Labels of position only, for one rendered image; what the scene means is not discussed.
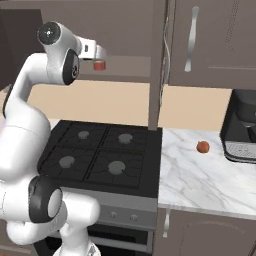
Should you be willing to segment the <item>open brown cabinet door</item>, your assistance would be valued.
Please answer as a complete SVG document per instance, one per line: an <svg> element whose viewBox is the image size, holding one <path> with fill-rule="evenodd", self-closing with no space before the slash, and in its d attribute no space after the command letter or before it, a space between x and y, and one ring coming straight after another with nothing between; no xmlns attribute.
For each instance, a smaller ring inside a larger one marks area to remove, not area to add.
<svg viewBox="0 0 256 256"><path fill-rule="evenodd" d="M164 56L164 28L170 0L153 0L148 128L156 130L160 113L160 92Z"/></svg>

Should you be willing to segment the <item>brown lower cupboard door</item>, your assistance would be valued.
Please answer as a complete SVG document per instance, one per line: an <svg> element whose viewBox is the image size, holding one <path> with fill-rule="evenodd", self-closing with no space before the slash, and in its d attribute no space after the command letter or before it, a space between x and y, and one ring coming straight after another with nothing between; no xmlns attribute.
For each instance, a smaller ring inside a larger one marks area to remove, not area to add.
<svg viewBox="0 0 256 256"><path fill-rule="evenodd" d="M256 256L256 220L158 209L154 256Z"/></svg>

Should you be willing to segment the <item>closed brown cabinet door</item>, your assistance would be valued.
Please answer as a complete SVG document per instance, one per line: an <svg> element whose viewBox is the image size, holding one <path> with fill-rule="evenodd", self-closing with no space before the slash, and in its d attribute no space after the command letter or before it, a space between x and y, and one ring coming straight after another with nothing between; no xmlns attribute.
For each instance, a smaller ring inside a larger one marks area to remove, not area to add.
<svg viewBox="0 0 256 256"><path fill-rule="evenodd" d="M192 71L185 72L194 6L196 44ZM256 89L256 0L176 0L170 83Z"/></svg>

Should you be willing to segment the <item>orange-red round can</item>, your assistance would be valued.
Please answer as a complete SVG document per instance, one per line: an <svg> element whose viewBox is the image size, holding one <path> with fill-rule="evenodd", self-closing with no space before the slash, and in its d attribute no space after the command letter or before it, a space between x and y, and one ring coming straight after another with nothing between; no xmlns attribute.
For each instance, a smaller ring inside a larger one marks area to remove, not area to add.
<svg viewBox="0 0 256 256"><path fill-rule="evenodd" d="M208 153L210 150L210 144L207 141L199 141L196 149L199 153Z"/></svg>

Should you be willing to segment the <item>brown open wall cabinet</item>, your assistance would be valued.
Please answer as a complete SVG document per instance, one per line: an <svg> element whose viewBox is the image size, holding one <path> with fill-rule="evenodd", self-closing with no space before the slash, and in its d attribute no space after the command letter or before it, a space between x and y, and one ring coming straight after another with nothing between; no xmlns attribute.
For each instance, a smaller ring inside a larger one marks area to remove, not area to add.
<svg viewBox="0 0 256 256"><path fill-rule="evenodd" d="M106 69L89 63L82 79L147 82L150 77L152 3L148 0L34 1L44 21L55 20L74 34L94 39L107 51Z"/></svg>

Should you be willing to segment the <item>black gas hob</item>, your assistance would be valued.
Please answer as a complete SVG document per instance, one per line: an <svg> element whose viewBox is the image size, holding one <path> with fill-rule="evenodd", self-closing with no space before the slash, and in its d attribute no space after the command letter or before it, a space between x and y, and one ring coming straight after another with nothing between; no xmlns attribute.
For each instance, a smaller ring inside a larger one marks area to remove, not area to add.
<svg viewBox="0 0 256 256"><path fill-rule="evenodd" d="M156 198L162 130L61 120L38 171L59 186Z"/></svg>

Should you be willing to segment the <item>black coffee machine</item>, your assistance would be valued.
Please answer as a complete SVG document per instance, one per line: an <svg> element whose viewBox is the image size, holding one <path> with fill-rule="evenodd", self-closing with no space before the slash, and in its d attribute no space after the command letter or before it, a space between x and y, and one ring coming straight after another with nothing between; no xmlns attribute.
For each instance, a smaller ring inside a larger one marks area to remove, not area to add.
<svg viewBox="0 0 256 256"><path fill-rule="evenodd" d="M256 164L256 90L232 90L220 139L228 160Z"/></svg>

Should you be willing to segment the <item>silver oven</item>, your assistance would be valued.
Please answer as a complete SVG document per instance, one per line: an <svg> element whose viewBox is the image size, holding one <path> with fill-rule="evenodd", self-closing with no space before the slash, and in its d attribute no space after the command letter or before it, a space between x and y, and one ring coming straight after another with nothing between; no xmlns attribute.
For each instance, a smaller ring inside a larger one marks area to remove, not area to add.
<svg viewBox="0 0 256 256"><path fill-rule="evenodd" d="M90 237L110 236L118 238L135 234L146 235L148 244L152 246L153 252L153 236L157 221L156 199L72 188L65 188L63 197L67 201L66 205L72 206L79 218L88 214L88 206L83 206L83 203L86 203L90 198L94 198L99 202L99 219L89 227ZM111 212L116 212L117 218L111 218ZM137 215L138 221L130 220L131 215ZM123 251L127 256L148 256L152 254L152 252L147 254L104 246L100 247L105 251Z"/></svg>

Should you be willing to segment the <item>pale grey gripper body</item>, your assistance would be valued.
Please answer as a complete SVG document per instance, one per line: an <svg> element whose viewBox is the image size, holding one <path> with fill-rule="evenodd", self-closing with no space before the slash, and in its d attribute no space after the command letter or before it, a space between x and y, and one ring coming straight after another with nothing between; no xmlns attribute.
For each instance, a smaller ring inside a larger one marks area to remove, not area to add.
<svg viewBox="0 0 256 256"><path fill-rule="evenodd" d="M107 57L107 51L100 45L96 45L95 59L97 61L104 61Z"/></svg>

